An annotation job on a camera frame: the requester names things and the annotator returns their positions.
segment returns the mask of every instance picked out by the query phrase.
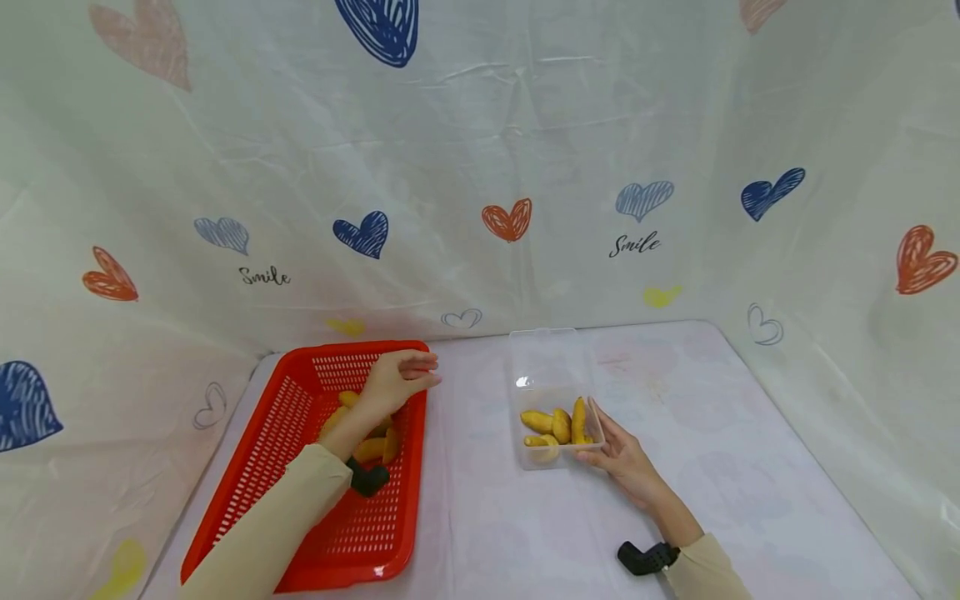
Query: red heart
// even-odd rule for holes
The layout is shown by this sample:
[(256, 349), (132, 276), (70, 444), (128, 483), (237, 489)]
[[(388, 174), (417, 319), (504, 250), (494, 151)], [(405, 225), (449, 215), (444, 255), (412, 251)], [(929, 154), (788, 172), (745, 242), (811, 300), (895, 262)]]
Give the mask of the red heart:
[(110, 253), (99, 248), (93, 247), (93, 257), (97, 259), (97, 264), (104, 271), (88, 271), (84, 273), (84, 285), (100, 298), (107, 300), (120, 300), (129, 302), (140, 298), (136, 293), (136, 287), (130, 280), (130, 276), (124, 271)]
[(740, 0), (740, 20), (751, 35), (755, 34), (784, 4), (786, 0)]
[(500, 238), (507, 240), (507, 243), (515, 242), (523, 237), (530, 227), (530, 218), (534, 213), (534, 203), (529, 198), (517, 200), (514, 209), (507, 214), (507, 211), (491, 204), (484, 206), (480, 216), (483, 217), (483, 224), (487, 226), (490, 232)]
[(94, 31), (121, 59), (190, 91), (186, 37), (172, 0), (134, 0), (136, 21), (97, 4), (88, 11)]
[(956, 270), (956, 254), (946, 251), (930, 254), (931, 248), (933, 229), (926, 225), (910, 229), (900, 241), (897, 251), (897, 274), (900, 278), (897, 291), (904, 296), (920, 294)]

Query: yellow potato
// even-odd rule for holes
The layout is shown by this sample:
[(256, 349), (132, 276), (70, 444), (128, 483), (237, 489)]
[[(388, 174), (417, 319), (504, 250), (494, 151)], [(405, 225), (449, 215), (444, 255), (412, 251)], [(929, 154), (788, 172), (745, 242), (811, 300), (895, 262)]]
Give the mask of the yellow potato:
[(353, 405), (360, 399), (360, 395), (351, 390), (344, 390), (337, 397), (340, 399), (340, 403), (347, 408), (353, 408)]
[(570, 443), (570, 415), (562, 408), (553, 411), (553, 437), (560, 444)]
[(557, 442), (557, 438), (546, 433), (541, 435), (540, 439), (546, 442), (548, 447), (544, 449), (537, 449), (531, 452), (531, 460), (542, 465), (545, 463), (552, 463), (553, 461), (557, 460), (557, 457), (560, 456), (560, 443)]
[(523, 411), (520, 420), (537, 433), (553, 433), (553, 416), (540, 411)]
[(324, 421), (324, 425), (320, 428), (320, 433), (317, 435), (317, 440), (321, 439), (326, 433), (332, 430), (337, 423), (340, 422), (340, 419), (344, 417), (346, 413), (350, 412), (350, 409), (346, 406), (340, 406), (337, 410), (333, 411), (333, 414)]
[(387, 437), (383, 444), (383, 464), (389, 465), (400, 453), (400, 437), (393, 427), (387, 429)]
[(386, 447), (386, 438), (370, 438), (361, 442), (357, 449), (353, 450), (353, 458), (357, 459), (358, 463), (375, 461), (383, 456)]
[(587, 427), (587, 403), (580, 396), (573, 403), (573, 419), (570, 424), (570, 439), (574, 444), (586, 444), (584, 429)]
[(387, 430), (393, 426), (394, 426), (394, 420), (390, 417), (390, 415), (387, 415), (386, 417), (383, 418), (380, 424), (377, 425), (376, 428), (370, 432), (370, 435), (368, 437), (382, 438), (383, 436), (387, 435)]

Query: red plastic basket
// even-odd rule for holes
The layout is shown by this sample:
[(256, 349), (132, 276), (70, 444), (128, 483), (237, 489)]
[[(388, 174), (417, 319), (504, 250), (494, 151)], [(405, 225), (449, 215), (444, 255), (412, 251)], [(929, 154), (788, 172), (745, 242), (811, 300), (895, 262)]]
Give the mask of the red plastic basket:
[[(359, 392), (380, 354), (406, 348), (429, 350), (423, 342), (365, 342), (300, 348), (279, 360), (186, 553), (181, 582), (303, 447), (317, 440), (321, 425), (340, 405), (337, 394)], [(401, 446), (387, 466), (390, 482), (369, 499), (349, 490), (307, 534), (277, 593), (386, 580), (410, 562), (425, 421), (426, 392), (421, 392), (394, 416)]]

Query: beige sleeve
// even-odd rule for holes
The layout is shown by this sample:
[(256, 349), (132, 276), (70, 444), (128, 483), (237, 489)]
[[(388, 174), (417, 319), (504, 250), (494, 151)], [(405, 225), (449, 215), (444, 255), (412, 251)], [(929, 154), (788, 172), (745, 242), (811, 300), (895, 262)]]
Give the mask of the beige sleeve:
[(666, 570), (677, 600), (751, 600), (753, 596), (733, 571), (730, 558), (713, 534), (686, 548)]
[(336, 505), (352, 471), (310, 444), (254, 504), (180, 589), (180, 600), (270, 598), (307, 532)]

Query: black wrist strap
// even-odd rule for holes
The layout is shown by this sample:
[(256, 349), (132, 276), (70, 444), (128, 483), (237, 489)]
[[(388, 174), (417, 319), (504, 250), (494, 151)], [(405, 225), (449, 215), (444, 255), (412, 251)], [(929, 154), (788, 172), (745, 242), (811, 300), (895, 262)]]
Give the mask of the black wrist strap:
[(636, 575), (652, 575), (671, 566), (680, 557), (680, 548), (674, 548), (662, 541), (646, 552), (640, 550), (628, 541), (620, 545), (616, 551), (616, 558), (627, 570)]
[(347, 466), (353, 471), (350, 486), (365, 498), (373, 497), (390, 481), (390, 472), (383, 465), (366, 470), (351, 456), (347, 459)]

